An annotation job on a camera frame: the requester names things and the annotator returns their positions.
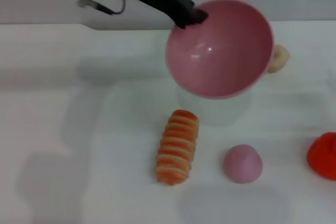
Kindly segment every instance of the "red toy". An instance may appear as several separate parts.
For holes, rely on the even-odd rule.
[[[307,161],[317,174],[336,180],[336,132],[320,136],[309,148]]]

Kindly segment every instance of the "white tabletop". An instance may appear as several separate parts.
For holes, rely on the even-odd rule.
[[[220,120],[227,103],[176,87],[169,31],[1,26],[0,223],[334,223],[336,182],[305,154],[336,125],[336,22],[272,26],[288,65],[232,101],[222,126],[201,125],[191,176],[175,187],[152,174],[167,117],[193,106]],[[264,162],[247,185],[219,165],[241,143]]]

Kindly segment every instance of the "pink ball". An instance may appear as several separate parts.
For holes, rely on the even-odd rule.
[[[251,183],[261,175],[263,162],[257,151],[247,144],[232,147],[225,155],[223,169],[236,183]]]

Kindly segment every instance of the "bowl rim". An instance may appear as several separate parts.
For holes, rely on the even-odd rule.
[[[198,97],[202,97],[202,98],[207,98],[207,99],[213,99],[213,100],[219,100],[219,99],[225,99],[225,98],[232,98],[232,97],[235,97],[239,94],[242,94],[244,93],[245,91],[247,91],[248,89],[250,89],[254,84],[256,84],[257,81],[260,80],[260,78],[267,72],[267,69],[269,67],[269,65],[271,64],[272,62],[272,58],[274,56],[274,50],[275,50],[275,41],[274,41],[274,32],[273,32],[273,29],[272,29],[272,26],[268,20],[268,18],[265,16],[265,14],[263,14],[258,8],[256,8],[255,6],[251,5],[251,4],[248,4],[244,1],[241,1],[241,0],[211,0],[211,1],[207,1],[207,2],[204,2],[200,5],[197,5],[197,7],[203,5],[203,4],[208,4],[208,3],[211,3],[211,2],[236,2],[236,3],[240,3],[240,4],[243,4],[245,6],[248,6],[250,7],[251,9],[253,9],[256,13],[258,13],[261,17],[264,18],[264,20],[266,21],[266,24],[267,24],[267,27],[270,31],[270,35],[271,35],[271,43],[272,43],[272,49],[271,49],[271,54],[269,56],[269,60],[268,62],[266,63],[263,71],[260,72],[260,74],[247,86],[245,86],[244,88],[236,91],[236,92],[233,92],[233,93],[230,93],[230,94],[226,94],[226,95],[218,95],[218,96],[211,96],[211,95],[203,95],[203,94],[199,94],[193,90],[189,90],[188,88],[184,87],[183,85],[181,85],[174,77],[174,75],[172,74],[172,71],[171,71],[171,68],[170,68],[170,64],[169,64],[169,61],[168,61],[168,58],[167,58],[167,51],[168,51],[168,42],[169,40],[171,39],[171,34],[172,32],[169,34],[169,37],[168,37],[168,40],[167,40],[167,43],[166,43],[166,48],[165,48],[165,62],[166,62],[166,66],[168,68],[168,71],[170,73],[170,75],[172,76],[172,78],[174,79],[174,81],[177,83],[177,85],[179,85],[182,89],[186,90],[187,92],[191,93],[191,94],[194,94]]]

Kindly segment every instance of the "toy shrimp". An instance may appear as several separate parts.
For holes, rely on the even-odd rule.
[[[185,110],[173,112],[162,134],[156,157],[155,174],[158,182],[174,186],[189,177],[194,159],[199,121]]]

